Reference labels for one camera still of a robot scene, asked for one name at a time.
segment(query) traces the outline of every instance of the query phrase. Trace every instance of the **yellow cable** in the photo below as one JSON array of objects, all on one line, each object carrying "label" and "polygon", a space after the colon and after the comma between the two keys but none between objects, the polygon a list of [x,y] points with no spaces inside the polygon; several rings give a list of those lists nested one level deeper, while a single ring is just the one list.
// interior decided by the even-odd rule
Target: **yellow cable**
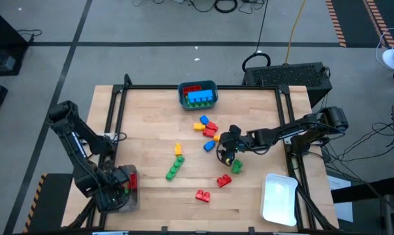
[{"label": "yellow cable", "polygon": [[287,47],[286,61],[284,63],[287,63],[288,55],[290,55],[291,40],[293,39],[294,30],[296,29],[297,22],[299,21],[301,13],[303,12],[304,5],[306,5],[306,1],[307,0],[303,0],[303,3],[301,4],[301,7],[300,7],[299,14],[297,15],[297,19],[295,19],[295,22],[294,22],[294,25],[293,25],[293,29],[291,30],[290,41],[289,41],[288,47]]}]

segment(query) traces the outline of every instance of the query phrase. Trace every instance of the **floor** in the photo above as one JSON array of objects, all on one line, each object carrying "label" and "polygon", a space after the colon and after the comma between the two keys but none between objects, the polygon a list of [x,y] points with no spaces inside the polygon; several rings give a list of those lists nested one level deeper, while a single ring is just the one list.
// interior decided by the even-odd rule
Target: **floor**
[{"label": "floor", "polygon": [[[212,1],[195,3],[205,9]],[[284,63],[285,46],[300,4],[298,0],[269,1],[262,42],[270,43],[259,50],[271,56],[272,65]],[[251,15],[238,11],[200,13],[188,1],[180,5],[171,0],[160,5],[145,0],[139,7],[130,0],[0,0],[0,14],[15,29],[43,30],[35,39],[40,43],[27,51],[20,74],[0,77],[0,84],[8,89],[0,110],[3,233],[13,208],[7,231],[23,230],[42,173],[72,172],[56,135],[42,129],[51,104],[72,100],[85,119],[94,87],[120,84],[126,72],[134,84],[178,84],[201,79],[240,84],[241,63],[255,49],[253,42],[258,40],[263,11]],[[294,42],[304,44],[292,46],[289,63],[321,61],[331,68],[333,90],[327,105],[343,108],[350,124],[344,138],[332,141],[337,153],[371,131],[373,123],[391,122],[391,71],[377,64],[373,49],[339,47],[325,0],[307,1]],[[254,60],[248,66],[264,63]],[[346,158],[384,152],[390,142],[390,136],[374,136]],[[28,166],[35,169],[33,177],[25,177]],[[392,177],[394,151],[347,166],[367,181]],[[15,203],[18,194],[21,203]]]}]

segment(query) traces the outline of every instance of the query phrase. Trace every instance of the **wooden table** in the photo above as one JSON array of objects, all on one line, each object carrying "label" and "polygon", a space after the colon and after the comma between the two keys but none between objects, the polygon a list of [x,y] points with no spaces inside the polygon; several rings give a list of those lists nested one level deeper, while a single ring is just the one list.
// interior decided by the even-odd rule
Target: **wooden table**
[{"label": "wooden table", "polygon": [[[96,133],[103,133],[111,90],[111,86],[95,88],[87,124]],[[295,118],[310,113],[306,88],[290,87],[290,92]],[[231,124],[243,132],[279,126],[273,91],[219,90],[219,101],[213,109],[189,112],[179,105],[174,89],[128,90],[121,128],[128,138],[119,143],[116,165],[133,164],[138,168],[140,209],[109,214],[106,230],[155,231],[162,226],[182,231],[248,231],[248,227],[257,232],[297,230],[260,217],[263,179],[268,173],[288,175],[282,142],[262,156],[237,153],[236,158],[243,162],[243,172],[232,175],[230,168],[217,160],[215,151],[203,150],[210,139],[193,130],[193,123],[199,122],[203,114],[219,126],[219,134]],[[174,180],[167,181],[165,175],[175,161],[177,142],[182,145],[185,162]],[[311,151],[320,153],[320,148],[312,147]],[[329,222],[338,227],[323,160],[308,155],[304,163],[311,198]],[[223,174],[231,175],[232,182],[219,189],[216,178]],[[210,203],[194,198],[198,189],[211,193]],[[72,182],[62,225],[71,223],[87,201]],[[308,228],[304,201],[300,200],[300,204],[303,224]],[[98,220],[96,213],[94,225],[98,225]]]}]

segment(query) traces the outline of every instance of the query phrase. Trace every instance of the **yellow lego brick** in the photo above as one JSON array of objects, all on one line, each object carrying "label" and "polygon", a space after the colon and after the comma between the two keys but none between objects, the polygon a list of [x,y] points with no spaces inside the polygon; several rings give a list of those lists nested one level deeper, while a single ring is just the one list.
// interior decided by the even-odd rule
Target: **yellow lego brick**
[{"label": "yellow lego brick", "polygon": [[194,130],[195,131],[204,131],[205,129],[205,125],[201,124],[201,123],[195,123],[194,124]]},{"label": "yellow lego brick", "polygon": [[176,145],[175,145],[175,156],[180,156],[181,155],[181,144],[180,143],[177,143]]}]

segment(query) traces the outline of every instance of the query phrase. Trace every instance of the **blue plastic bin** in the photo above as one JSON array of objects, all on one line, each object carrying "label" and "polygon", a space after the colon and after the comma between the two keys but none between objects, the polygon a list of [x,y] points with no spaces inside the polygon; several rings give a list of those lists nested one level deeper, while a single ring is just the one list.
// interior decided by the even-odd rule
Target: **blue plastic bin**
[{"label": "blue plastic bin", "polygon": [[[200,85],[202,87],[202,91],[204,90],[212,90],[213,91],[213,101],[211,102],[211,104],[209,105],[199,105],[199,106],[189,106],[187,104],[187,100],[183,94],[183,88],[184,87],[190,87],[190,86],[197,86]],[[217,86],[216,83],[214,81],[211,80],[207,80],[207,81],[199,81],[199,82],[183,82],[182,84],[178,85],[178,100],[180,102],[180,104],[182,105],[182,107],[184,108],[184,110],[203,110],[203,109],[208,109],[208,108],[212,108],[215,106],[216,102],[217,102],[218,96],[217,96]]]}]

